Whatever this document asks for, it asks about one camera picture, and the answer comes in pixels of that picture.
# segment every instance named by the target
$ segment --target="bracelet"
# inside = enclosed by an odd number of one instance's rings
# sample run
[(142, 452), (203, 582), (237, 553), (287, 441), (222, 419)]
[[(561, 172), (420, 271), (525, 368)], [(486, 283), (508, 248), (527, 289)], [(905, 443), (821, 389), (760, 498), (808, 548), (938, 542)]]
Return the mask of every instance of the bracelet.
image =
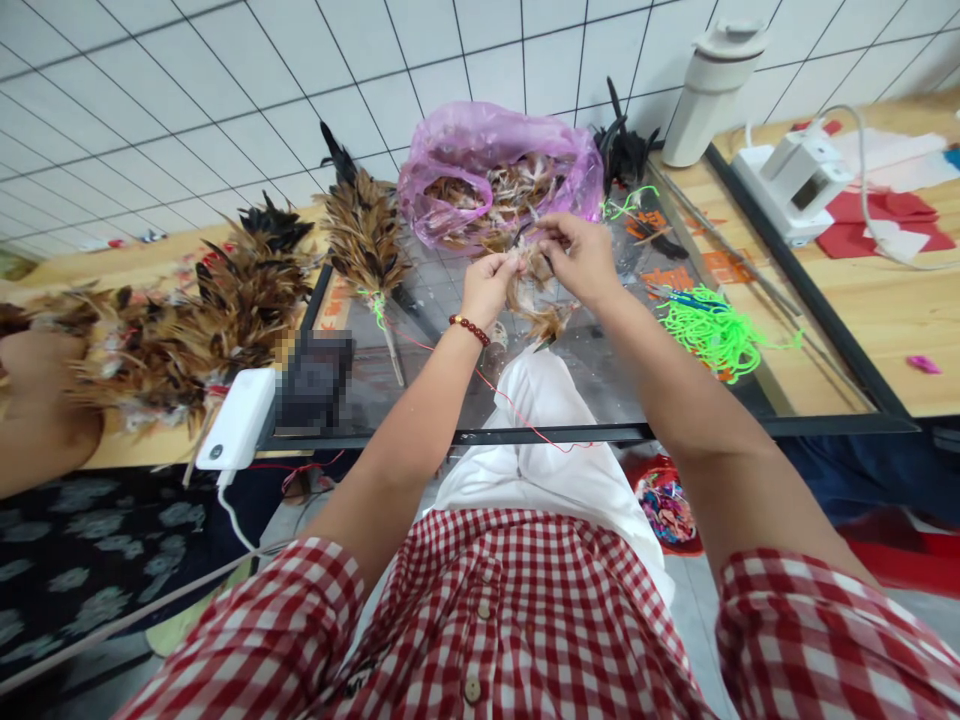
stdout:
[(490, 338), (487, 337), (487, 334), (483, 330), (478, 328), (476, 325), (474, 325), (472, 322), (467, 320), (465, 317), (463, 317), (463, 315), (451, 315), (450, 324), (462, 325), (463, 327), (465, 327), (467, 330), (469, 330), (470, 332), (472, 332), (474, 335), (477, 336), (477, 340), (483, 343), (484, 347), (490, 344)]

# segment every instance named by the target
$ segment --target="black table frame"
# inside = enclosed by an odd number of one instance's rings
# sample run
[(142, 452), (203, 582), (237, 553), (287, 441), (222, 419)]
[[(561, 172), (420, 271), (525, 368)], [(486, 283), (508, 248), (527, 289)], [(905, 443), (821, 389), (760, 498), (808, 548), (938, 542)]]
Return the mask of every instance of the black table frame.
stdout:
[[(758, 418), (760, 424), (772, 437), (793, 437), (799, 435), (859, 435), (867, 433), (917, 432), (919, 427), (910, 417), (903, 403), (896, 396), (886, 380), (860, 347), (853, 334), (820, 292), (816, 283), (797, 260), (793, 250), (784, 241), (756, 200), (750, 195), (733, 168), (720, 154), (715, 145), (707, 148), (706, 160), (720, 181), (730, 191), (733, 200), (749, 218), (760, 239), (777, 261), (783, 274), (806, 304), (813, 318), (820, 324), (823, 334), (833, 344), (836, 351), (853, 375), (856, 382), (877, 408), (875, 413), (860, 415), (814, 415), (806, 417)], [(320, 305), (326, 295), (333, 271), (324, 266), (316, 287), (307, 306), (300, 325), (300, 340), (309, 334), (314, 326)], [(299, 352), (301, 342), (297, 343), (295, 353)], [(340, 448), (362, 448), (366, 446), (373, 432), (357, 433), (351, 436), (300, 435), (282, 437), (274, 435), (274, 421), (268, 421), (263, 428), (259, 450), (279, 450), (302, 452), (308, 450), (328, 450)], [(620, 423), (606, 425), (572, 425), (562, 427), (538, 428), (555, 443), (572, 442), (613, 442), (637, 443), (654, 439), (650, 425), (640, 423)], [(543, 442), (530, 428), (505, 429), (469, 429), (457, 430), (452, 445), (523, 445)]]

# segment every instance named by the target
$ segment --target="checkered sleeve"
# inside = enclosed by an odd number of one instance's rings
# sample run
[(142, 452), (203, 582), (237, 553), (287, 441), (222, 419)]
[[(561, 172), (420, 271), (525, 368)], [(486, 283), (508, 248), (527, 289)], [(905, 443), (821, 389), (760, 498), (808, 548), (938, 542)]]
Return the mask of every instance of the checkered sleeve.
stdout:
[(882, 593), (795, 553), (734, 555), (717, 644), (743, 718), (960, 717), (960, 659)]
[(297, 541), (207, 608), (116, 717), (294, 717), (342, 663), (362, 596), (357, 563), (343, 548)]

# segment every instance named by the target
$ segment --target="plastic bag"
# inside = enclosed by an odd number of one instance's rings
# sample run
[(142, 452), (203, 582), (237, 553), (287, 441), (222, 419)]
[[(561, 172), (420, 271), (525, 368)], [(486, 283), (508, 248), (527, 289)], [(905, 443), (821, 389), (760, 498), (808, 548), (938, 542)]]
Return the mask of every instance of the plastic bag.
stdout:
[[(562, 174), (559, 186), (535, 208), (537, 215), (571, 212), (595, 221), (603, 201), (603, 161), (586, 129), (572, 129), (552, 117), (528, 117), (499, 105), (453, 102), (437, 108), (413, 134), (410, 157), (400, 171), (397, 193), (400, 211), (428, 247), (451, 247), (445, 240), (490, 212), (493, 189), (487, 173), (511, 166), (524, 157), (543, 156)], [(428, 188), (440, 178), (459, 178), (475, 190), (477, 206), (454, 207), (431, 197)], [(497, 230), (516, 232), (529, 218), (526, 208), (501, 221)], [(483, 246), (465, 232), (466, 244), (455, 249), (475, 254)]]

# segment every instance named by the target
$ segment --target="white water bottle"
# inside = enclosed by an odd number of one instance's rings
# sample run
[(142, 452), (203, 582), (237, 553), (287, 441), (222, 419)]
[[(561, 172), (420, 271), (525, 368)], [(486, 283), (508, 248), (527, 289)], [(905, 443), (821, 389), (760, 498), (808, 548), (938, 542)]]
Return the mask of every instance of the white water bottle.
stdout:
[(699, 160), (729, 122), (737, 91), (767, 47), (763, 21), (720, 20), (694, 43), (683, 94), (663, 147), (663, 161), (687, 167)]

